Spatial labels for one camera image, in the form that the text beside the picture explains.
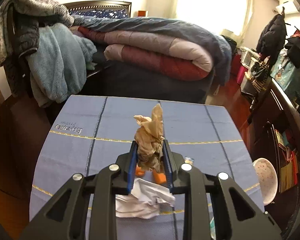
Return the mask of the pink floral trash bin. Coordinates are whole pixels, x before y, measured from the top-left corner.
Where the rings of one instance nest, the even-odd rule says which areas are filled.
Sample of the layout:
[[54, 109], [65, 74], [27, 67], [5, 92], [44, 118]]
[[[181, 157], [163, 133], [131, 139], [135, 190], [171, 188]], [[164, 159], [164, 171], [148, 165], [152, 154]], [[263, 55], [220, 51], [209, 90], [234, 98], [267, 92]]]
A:
[[272, 163], [266, 158], [258, 158], [253, 162], [253, 167], [260, 184], [263, 204], [269, 205], [275, 198], [278, 190], [278, 178]]

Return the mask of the dark wooden headboard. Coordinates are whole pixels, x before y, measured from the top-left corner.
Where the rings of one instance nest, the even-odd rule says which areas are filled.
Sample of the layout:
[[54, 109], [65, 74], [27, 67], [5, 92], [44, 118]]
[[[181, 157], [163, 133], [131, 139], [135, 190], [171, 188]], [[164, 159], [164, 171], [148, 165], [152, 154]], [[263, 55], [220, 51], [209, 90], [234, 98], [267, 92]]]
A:
[[131, 7], [132, 2], [125, 1], [79, 1], [64, 3], [68, 11], [89, 11], [89, 10], [102, 10], [102, 9], [112, 9], [120, 10], [124, 9], [128, 15], [131, 17]]

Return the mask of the dark wooden dresser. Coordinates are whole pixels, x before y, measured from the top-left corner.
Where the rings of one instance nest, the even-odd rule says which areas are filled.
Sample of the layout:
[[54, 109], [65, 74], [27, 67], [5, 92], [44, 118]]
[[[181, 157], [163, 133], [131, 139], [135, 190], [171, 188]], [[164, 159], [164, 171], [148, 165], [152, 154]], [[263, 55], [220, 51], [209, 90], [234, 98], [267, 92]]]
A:
[[248, 118], [250, 155], [265, 158], [277, 174], [278, 188], [266, 211], [282, 239], [300, 239], [300, 114], [274, 79], [269, 79]]

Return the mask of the hanging black jacket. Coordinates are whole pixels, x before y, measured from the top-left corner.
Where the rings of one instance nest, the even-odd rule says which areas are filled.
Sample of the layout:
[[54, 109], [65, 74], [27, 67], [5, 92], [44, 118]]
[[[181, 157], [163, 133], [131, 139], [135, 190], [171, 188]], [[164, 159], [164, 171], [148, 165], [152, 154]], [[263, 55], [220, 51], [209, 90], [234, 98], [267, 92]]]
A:
[[285, 7], [283, 7], [282, 13], [272, 18], [258, 39], [256, 52], [260, 54], [261, 61], [269, 57], [268, 64], [272, 67], [285, 44], [286, 36]]

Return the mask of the blue checked tablecloth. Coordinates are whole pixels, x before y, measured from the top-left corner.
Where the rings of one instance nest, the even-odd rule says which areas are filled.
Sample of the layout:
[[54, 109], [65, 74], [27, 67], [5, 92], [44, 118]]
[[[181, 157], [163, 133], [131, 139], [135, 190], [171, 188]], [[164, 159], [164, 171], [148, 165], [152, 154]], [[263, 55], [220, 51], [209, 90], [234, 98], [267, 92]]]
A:
[[137, 143], [136, 162], [153, 180], [164, 170], [163, 141], [203, 173], [227, 173], [259, 208], [260, 184], [252, 159], [228, 111], [175, 101], [79, 96], [51, 119], [30, 196], [33, 218], [75, 173], [96, 174]]

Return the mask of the teal snack wrapper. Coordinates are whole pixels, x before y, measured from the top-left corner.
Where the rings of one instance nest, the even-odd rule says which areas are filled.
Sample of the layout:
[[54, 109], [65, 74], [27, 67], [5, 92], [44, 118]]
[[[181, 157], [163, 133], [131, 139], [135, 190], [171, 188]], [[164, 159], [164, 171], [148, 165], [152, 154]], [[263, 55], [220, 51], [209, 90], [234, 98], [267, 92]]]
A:
[[216, 239], [216, 228], [215, 228], [215, 220], [214, 220], [214, 217], [212, 217], [212, 218], [210, 219], [209, 227], [210, 227], [210, 236], [211, 236], [211, 239]]

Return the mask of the folded pink red quilt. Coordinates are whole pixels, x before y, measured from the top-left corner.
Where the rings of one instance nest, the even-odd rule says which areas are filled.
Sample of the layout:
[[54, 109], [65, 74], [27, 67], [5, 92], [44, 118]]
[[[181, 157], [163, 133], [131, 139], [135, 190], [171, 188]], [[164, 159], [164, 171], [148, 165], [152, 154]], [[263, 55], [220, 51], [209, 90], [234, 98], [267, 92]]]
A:
[[213, 68], [210, 53], [200, 45], [167, 35], [139, 31], [93, 31], [74, 26], [74, 34], [106, 46], [107, 61], [120, 61], [181, 81], [198, 81]]

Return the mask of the blue grey blanket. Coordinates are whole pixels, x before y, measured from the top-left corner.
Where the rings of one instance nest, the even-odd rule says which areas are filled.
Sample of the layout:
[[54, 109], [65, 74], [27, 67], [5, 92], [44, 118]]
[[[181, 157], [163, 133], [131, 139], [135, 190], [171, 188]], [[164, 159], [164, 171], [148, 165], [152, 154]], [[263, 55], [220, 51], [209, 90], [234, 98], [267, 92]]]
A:
[[213, 67], [220, 85], [230, 79], [232, 49], [220, 35], [192, 23], [171, 18], [133, 17], [96, 18], [93, 16], [72, 15], [73, 25], [86, 27], [93, 31], [109, 32], [115, 30], [156, 33], [196, 43], [207, 50], [213, 59]]

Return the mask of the brown tissue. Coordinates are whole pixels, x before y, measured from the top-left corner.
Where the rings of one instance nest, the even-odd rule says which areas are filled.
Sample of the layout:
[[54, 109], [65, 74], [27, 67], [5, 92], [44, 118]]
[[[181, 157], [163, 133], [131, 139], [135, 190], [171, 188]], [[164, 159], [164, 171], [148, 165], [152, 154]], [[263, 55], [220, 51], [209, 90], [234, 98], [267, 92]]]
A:
[[153, 109], [151, 117], [135, 115], [139, 128], [134, 139], [138, 144], [138, 166], [145, 170], [164, 171], [162, 143], [164, 140], [163, 110], [159, 103]]

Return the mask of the light blue fleece towel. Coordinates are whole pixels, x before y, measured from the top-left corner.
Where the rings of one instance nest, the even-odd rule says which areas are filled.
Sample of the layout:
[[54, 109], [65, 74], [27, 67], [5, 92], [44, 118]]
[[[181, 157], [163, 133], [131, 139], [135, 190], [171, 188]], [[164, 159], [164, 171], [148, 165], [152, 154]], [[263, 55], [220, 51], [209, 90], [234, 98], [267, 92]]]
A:
[[93, 42], [61, 23], [39, 28], [39, 48], [26, 57], [33, 96], [39, 107], [78, 94], [97, 52]]

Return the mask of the white paper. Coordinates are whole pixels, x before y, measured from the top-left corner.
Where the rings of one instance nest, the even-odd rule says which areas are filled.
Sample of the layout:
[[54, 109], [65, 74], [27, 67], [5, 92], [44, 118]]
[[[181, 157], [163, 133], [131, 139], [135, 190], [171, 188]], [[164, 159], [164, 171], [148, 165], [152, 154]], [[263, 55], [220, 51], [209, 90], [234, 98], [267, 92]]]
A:
[[116, 217], [150, 219], [159, 215], [162, 205], [174, 206], [174, 204], [175, 196], [168, 188], [136, 178], [128, 195], [116, 195]]

